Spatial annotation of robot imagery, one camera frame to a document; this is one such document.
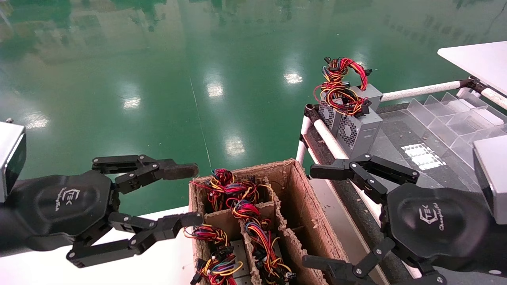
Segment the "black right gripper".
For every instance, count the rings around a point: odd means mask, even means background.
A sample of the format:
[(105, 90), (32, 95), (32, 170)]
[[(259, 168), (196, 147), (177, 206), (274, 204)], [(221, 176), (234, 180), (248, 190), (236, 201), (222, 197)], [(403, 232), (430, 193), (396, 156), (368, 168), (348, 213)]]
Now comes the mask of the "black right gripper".
[(386, 235), (409, 265), (505, 276), (506, 226), (476, 192), (405, 183), (386, 195)]

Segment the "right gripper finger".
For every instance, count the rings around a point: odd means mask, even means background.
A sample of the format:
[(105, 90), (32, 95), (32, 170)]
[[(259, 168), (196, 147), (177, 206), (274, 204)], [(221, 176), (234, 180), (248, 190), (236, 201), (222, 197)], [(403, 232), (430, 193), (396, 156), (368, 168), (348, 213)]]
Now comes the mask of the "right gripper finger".
[[(375, 285), (368, 276), (369, 273), (391, 252), (396, 246), (391, 238), (384, 238), (360, 263), (353, 265), (342, 260), (324, 258), (314, 255), (302, 257), (302, 265), (306, 268), (320, 270), (330, 279), (332, 285)], [(404, 280), (396, 285), (446, 285), (446, 278), (429, 264), (418, 264), (423, 270), (421, 277)]]
[(376, 204), (385, 204), (387, 188), (375, 177), (402, 185), (416, 184), (418, 171), (371, 154), (353, 159), (336, 159), (330, 165), (313, 164), (310, 176), (314, 179), (345, 181), (351, 180)]

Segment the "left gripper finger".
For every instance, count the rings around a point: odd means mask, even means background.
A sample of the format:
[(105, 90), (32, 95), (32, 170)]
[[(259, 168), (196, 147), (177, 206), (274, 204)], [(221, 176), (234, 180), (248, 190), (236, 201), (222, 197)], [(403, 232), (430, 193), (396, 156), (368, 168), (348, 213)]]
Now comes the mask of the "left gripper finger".
[(88, 247), (73, 247), (67, 254), (71, 264), (85, 268), (141, 255), (156, 242), (176, 238), (181, 229), (201, 225), (203, 217), (200, 213), (190, 212), (150, 220), (113, 212), (108, 222), (116, 230), (133, 233), (133, 237)]
[(195, 163), (177, 164), (173, 159), (156, 160), (148, 155), (97, 157), (92, 169), (104, 175), (118, 174), (114, 188), (128, 194), (158, 180), (182, 180), (196, 177), (199, 173)]

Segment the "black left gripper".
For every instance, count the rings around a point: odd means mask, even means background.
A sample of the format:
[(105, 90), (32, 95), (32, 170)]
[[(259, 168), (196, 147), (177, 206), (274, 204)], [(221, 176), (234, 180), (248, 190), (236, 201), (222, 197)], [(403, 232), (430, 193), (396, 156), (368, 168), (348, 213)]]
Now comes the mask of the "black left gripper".
[(112, 229), (119, 205), (111, 179), (94, 170), (19, 180), (1, 203), (1, 253), (90, 246)]

